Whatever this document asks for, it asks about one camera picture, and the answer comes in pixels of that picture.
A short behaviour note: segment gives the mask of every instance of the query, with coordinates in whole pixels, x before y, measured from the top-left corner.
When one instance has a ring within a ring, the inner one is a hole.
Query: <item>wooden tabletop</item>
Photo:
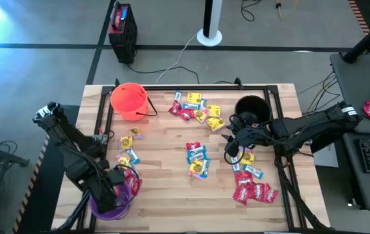
[[[301,116],[295,86],[277,84],[285,117]],[[92,135],[96,122],[101,85],[86,86],[76,127],[86,135]],[[188,91],[183,91],[181,102]],[[247,95],[264,98],[263,91],[256,90],[206,90],[202,93],[208,105],[220,105],[221,117],[229,124],[228,117],[233,114],[238,99]],[[126,135],[128,129],[139,127],[143,139],[135,140],[133,149],[141,161],[136,165],[142,178],[142,188],[134,199],[128,215],[122,220],[97,220],[97,232],[215,232],[215,231],[287,231],[284,205],[281,192],[272,204],[249,200],[244,206],[232,199],[235,190],[233,170],[224,159],[225,139],[221,134],[230,134],[223,128],[212,133],[206,123],[196,120],[186,122],[168,110],[174,100],[174,91],[148,91],[149,98],[159,111],[157,117],[144,117],[137,122],[122,119],[118,113],[112,116],[111,129],[114,140],[109,142],[107,159],[113,164],[119,154],[115,139]],[[271,96],[274,116],[277,116],[274,98]],[[106,122],[105,104],[103,125]],[[199,141],[207,148],[211,159],[209,176],[205,181],[189,177],[186,161],[186,142]],[[310,153],[309,147],[301,149]],[[263,179],[254,178],[257,183],[269,183],[280,190],[277,169],[273,163],[272,147],[256,146],[254,167],[264,173]],[[313,158],[296,155],[293,157],[300,193],[303,200],[325,225],[329,225],[321,188],[317,178]],[[64,178],[55,211],[53,227],[57,228],[71,214],[81,199],[82,193]],[[291,200],[295,225],[298,217],[295,204]]]

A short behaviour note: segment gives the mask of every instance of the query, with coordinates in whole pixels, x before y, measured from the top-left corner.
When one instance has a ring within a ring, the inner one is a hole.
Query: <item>red candy packet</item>
[[[248,198],[254,199],[259,202],[264,202],[267,188],[270,188],[269,184],[263,183],[254,184],[254,187],[251,190],[251,193],[249,194]]]
[[[179,116],[189,121],[191,118],[195,118],[195,113],[191,109],[182,109]]]
[[[237,186],[232,198],[244,205],[247,205],[248,195],[251,193],[252,186],[250,184],[243,184]]]
[[[199,142],[195,142],[195,143],[186,143],[186,148],[187,150],[193,150],[193,149],[196,149],[196,148],[199,148],[200,147],[200,143]]]
[[[247,171],[236,172],[235,173],[235,183],[238,185],[243,185],[246,183],[253,183],[252,174]]]
[[[140,181],[138,181],[135,174],[131,172],[131,170],[128,170],[126,174],[126,182],[131,189],[131,193],[136,196],[137,193],[139,193],[139,188],[142,184],[142,180],[140,179]]]
[[[265,203],[273,203],[274,200],[276,199],[278,194],[278,190],[274,190],[272,188],[269,189],[268,193],[265,196]]]
[[[180,115],[181,111],[182,111],[182,106],[180,105],[178,101],[175,100],[173,102],[173,107],[169,109],[169,112],[172,113],[173,115]]]

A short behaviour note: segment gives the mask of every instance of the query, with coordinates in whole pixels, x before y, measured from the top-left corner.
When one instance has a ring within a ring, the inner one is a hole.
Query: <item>purple bucket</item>
[[[127,203],[131,197],[131,189],[128,186],[126,182],[124,182],[123,185],[118,186],[120,189],[119,195],[115,199],[116,205],[123,205]],[[105,213],[98,213],[98,208],[96,206],[95,200],[92,198],[92,196],[89,197],[89,207],[91,208],[92,213],[95,215],[95,217],[102,219],[102,220],[116,220],[123,218],[130,208],[130,204],[127,204],[123,207],[118,207],[113,209],[112,211],[107,211]]]

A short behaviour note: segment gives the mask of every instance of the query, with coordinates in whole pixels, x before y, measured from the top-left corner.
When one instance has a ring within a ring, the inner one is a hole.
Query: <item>candy pile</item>
[[[201,124],[207,120],[207,124],[211,127],[212,132],[225,127],[224,120],[220,118],[220,106],[208,105],[207,100],[202,98],[202,94],[199,93],[189,92],[187,94],[187,102],[182,105],[180,104],[181,97],[182,92],[176,91],[173,106],[169,109],[171,114],[180,116],[187,121],[195,118]]]
[[[137,172],[137,169],[134,165],[140,162],[140,158],[133,150],[133,141],[142,138],[143,136],[140,134],[140,130],[138,129],[138,127],[130,129],[127,136],[121,136],[118,139],[118,149],[120,151],[120,154],[115,157],[114,166],[129,166],[135,172]],[[133,195],[137,195],[137,193],[139,192],[139,183],[141,185],[142,180],[140,179],[140,181],[138,181],[135,173],[129,170],[129,168],[121,168],[124,170],[125,179],[131,189],[131,193]]]
[[[186,143],[187,162],[191,165],[188,175],[204,180],[208,176],[211,159],[206,157],[206,147],[199,142]]]
[[[244,171],[240,171],[239,163],[236,163],[239,158],[241,158],[241,164],[243,164]],[[263,172],[252,167],[254,162],[254,150],[249,148],[239,148],[238,157],[231,158],[235,183],[237,188],[235,189],[232,198],[247,205],[247,200],[254,199],[259,202],[273,203],[276,199],[278,191],[271,189],[268,183],[255,183],[253,176],[258,177],[258,179],[263,178]]]

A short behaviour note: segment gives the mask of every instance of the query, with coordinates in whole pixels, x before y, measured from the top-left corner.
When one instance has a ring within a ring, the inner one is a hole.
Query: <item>black bucket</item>
[[[235,105],[235,114],[243,117],[250,115],[250,122],[261,124],[267,122],[271,118],[271,108],[264,99],[257,96],[245,96],[238,100]]]

